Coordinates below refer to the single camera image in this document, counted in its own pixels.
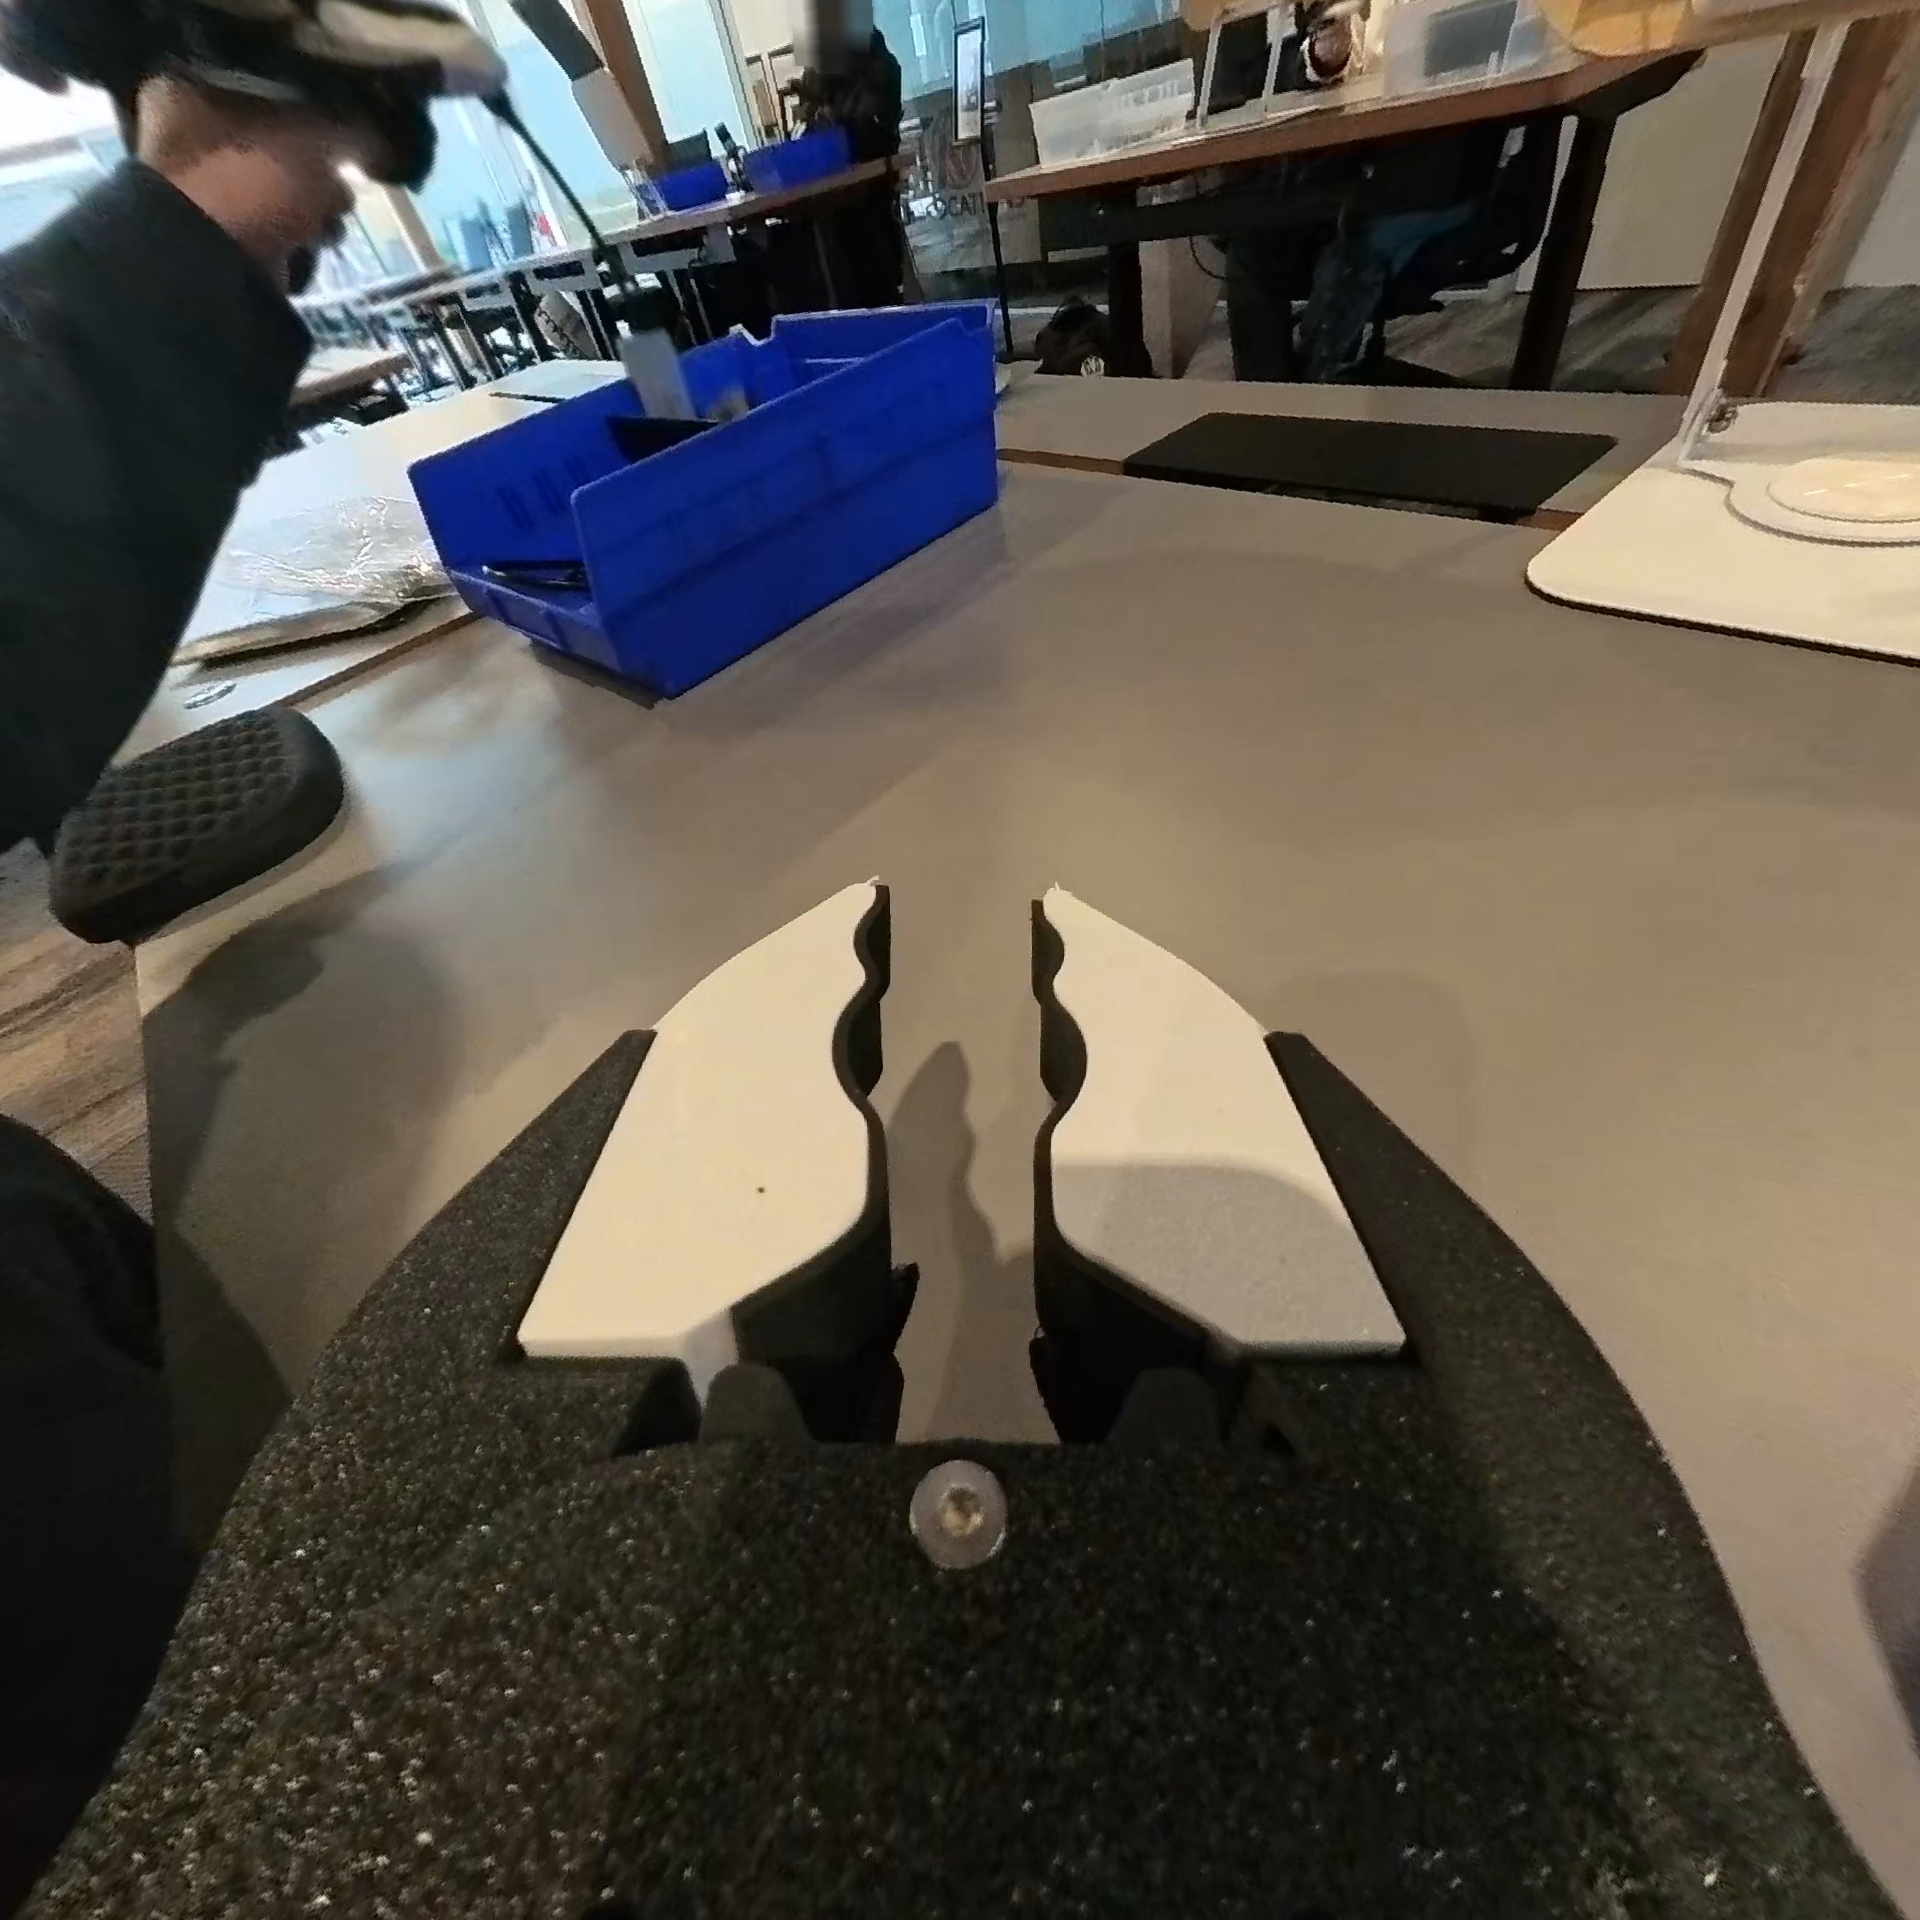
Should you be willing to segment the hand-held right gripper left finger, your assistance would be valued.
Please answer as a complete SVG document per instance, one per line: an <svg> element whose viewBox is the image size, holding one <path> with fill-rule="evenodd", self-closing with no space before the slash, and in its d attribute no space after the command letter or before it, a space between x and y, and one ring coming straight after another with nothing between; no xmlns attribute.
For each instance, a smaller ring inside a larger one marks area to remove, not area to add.
<svg viewBox="0 0 1920 1920"><path fill-rule="evenodd" d="M858 881L690 988L515 1330L529 1361L734 1365L800 1403L896 1403L920 1275L898 1265L873 1093L892 898Z"/></svg>

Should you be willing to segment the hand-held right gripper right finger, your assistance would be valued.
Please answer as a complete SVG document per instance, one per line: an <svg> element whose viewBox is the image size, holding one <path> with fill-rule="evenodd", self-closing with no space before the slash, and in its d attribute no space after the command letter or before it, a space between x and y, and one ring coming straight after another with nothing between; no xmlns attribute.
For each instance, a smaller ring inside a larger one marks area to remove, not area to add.
<svg viewBox="0 0 1920 1920"><path fill-rule="evenodd" d="M1401 1318L1259 1021L1062 885L1032 932L1042 1329L1110 1365L1401 1355Z"/></svg>

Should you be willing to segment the blue plastic bin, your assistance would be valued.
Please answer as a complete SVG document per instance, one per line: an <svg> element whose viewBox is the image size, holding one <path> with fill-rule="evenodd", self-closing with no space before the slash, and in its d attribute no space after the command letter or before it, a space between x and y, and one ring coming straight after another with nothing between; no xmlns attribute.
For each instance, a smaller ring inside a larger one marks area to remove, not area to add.
<svg viewBox="0 0 1920 1920"><path fill-rule="evenodd" d="M659 700L712 681L1000 497L998 306L785 316L409 469L472 612Z"/></svg>

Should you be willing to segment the flat cardboard sheet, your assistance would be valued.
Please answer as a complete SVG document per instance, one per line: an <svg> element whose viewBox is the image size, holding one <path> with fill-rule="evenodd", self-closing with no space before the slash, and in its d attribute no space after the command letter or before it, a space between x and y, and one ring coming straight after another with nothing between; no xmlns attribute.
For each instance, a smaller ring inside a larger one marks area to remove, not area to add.
<svg viewBox="0 0 1920 1920"><path fill-rule="evenodd" d="M318 606L300 606L291 612L263 614L249 622L190 634L177 646L177 666L208 666L227 658L270 656L307 645L326 645L376 634L394 634L411 622L426 622L426 632L462 622L472 614L462 596L433 593L398 604L359 600Z"/></svg>

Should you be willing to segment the clear plastic wrap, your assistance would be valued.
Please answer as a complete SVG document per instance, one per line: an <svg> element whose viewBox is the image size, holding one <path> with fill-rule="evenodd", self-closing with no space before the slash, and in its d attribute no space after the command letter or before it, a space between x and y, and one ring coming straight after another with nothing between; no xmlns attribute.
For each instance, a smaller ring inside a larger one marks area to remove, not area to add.
<svg viewBox="0 0 1920 1920"><path fill-rule="evenodd" d="M449 593L449 574L411 498L347 497L255 518L224 541L208 576L233 593L402 609Z"/></svg>

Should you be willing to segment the black desk mat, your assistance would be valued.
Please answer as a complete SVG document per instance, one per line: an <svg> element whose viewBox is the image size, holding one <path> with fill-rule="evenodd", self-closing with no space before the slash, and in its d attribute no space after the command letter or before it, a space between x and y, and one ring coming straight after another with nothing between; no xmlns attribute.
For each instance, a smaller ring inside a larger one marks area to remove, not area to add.
<svg viewBox="0 0 1920 1920"><path fill-rule="evenodd" d="M1207 413L1131 452L1121 470L1164 485L1523 522L1614 446L1568 429Z"/></svg>

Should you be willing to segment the white instruction board stand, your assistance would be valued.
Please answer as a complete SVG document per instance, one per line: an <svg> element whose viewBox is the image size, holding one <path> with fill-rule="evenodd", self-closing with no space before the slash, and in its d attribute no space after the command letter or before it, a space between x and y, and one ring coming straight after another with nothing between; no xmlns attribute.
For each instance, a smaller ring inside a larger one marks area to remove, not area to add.
<svg viewBox="0 0 1920 1920"><path fill-rule="evenodd" d="M1660 451L1527 564L1540 596L1915 662L1918 546L1816 544L1769 534L1728 509L1738 466L1830 456L1915 456L1915 405L1768 401L1801 313L1812 252L1847 176L1882 133L1883 83L1915 74L1915 4L1543 4L1552 32L1585 58L1703 52L1786 36L1762 123L1748 146L1755 180L1738 252L1700 285L1713 330L1682 352L1688 405Z"/></svg>

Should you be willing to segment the black backpack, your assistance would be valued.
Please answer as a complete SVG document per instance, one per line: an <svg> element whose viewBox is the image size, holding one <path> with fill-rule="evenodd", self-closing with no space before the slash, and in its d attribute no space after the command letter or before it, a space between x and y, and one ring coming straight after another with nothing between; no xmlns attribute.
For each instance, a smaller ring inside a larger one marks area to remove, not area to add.
<svg viewBox="0 0 1920 1920"><path fill-rule="evenodd" d="M1155 378L1139 302L1121 313L1084 297L1063 302L1039 330L1033 358L1047 378Z"/></svg>

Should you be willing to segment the white round disc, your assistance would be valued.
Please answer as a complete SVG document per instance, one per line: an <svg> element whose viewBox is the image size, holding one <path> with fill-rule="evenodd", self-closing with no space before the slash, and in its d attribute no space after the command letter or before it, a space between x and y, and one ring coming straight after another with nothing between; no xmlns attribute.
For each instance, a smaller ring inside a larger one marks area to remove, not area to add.
<svg viewBox="0 0 1920 1920"><path fill-rule="evenodd" d="M1822 456L1735 469L1728 509L1762 532L1816 544L1918 546L1918 458Z"/></svg>

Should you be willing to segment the black office chair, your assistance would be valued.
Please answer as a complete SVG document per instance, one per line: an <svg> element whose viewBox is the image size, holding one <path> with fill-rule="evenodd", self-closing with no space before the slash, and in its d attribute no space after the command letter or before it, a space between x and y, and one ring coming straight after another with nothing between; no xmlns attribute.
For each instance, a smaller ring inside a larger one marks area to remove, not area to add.
<svg viewBox="0 0 1920 1920"><path fill-rule="evenodd" d="M1307 280L1295 346L1310 382L1385 362L1385 324L1510 280L1546 241L1562 123L1534 117L1422 136L1352 182Z"/></svg>

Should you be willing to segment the small blue storage bin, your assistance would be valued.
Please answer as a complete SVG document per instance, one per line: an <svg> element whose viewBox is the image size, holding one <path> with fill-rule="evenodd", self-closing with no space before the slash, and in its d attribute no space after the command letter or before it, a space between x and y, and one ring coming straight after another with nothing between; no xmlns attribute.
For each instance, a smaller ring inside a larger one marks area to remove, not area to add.
<svg viewBox="0 0 1920 1920"><path fill-rule="evenodd" d="M723 205L732 196L782 194L842 176L854 168L847 128L827 125L772 146L745 152L738 173L723 160L699 160L649 182L662 211L684 213Z"/></svg>

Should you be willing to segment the wooden office desk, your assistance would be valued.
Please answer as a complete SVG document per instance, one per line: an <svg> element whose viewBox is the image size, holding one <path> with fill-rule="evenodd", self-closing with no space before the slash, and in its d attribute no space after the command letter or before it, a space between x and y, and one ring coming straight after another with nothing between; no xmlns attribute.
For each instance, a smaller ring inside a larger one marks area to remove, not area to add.
<svg viewBox="0 0 1920 1920"><path fill-rule="evenodd" d="M1570 158L1551 180L1548 221L1510 373L1514 390L1546 394L1568 336L1617 123L1666 97L1699 59L1699 52L1614 59L1558 56L1511 78L1399 97L1384 93L1379 81L1361 81L1292 113L1262 113L1248 104L1211 117L1203 128L1111 156L1025 168L987 180L984 196L993 205L1091 205L1092 241L1107 253L1110 371L1119 378L1152 378L1156 369L1144 332L1142 246L1281 224L1284 209L1279 205L1279 187L1258 179L1262 168L1296 156L1371 152L1392 140L1534 121L1548 123L1555 160L1558 131L1570 120Z"/></svg>

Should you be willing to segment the clear plastic container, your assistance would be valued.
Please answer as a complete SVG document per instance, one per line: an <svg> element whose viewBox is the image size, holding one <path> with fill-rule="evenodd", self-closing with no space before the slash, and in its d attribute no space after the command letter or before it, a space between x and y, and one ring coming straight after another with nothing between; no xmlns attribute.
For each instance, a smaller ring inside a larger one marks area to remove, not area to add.
<svg viewBox="0 0 1920 1920"><path fill-rule="evenodd" d="M1164 65L1032 104L1041 168L1058 168L1183 136L1194 120L1192 62Z"/></svg>

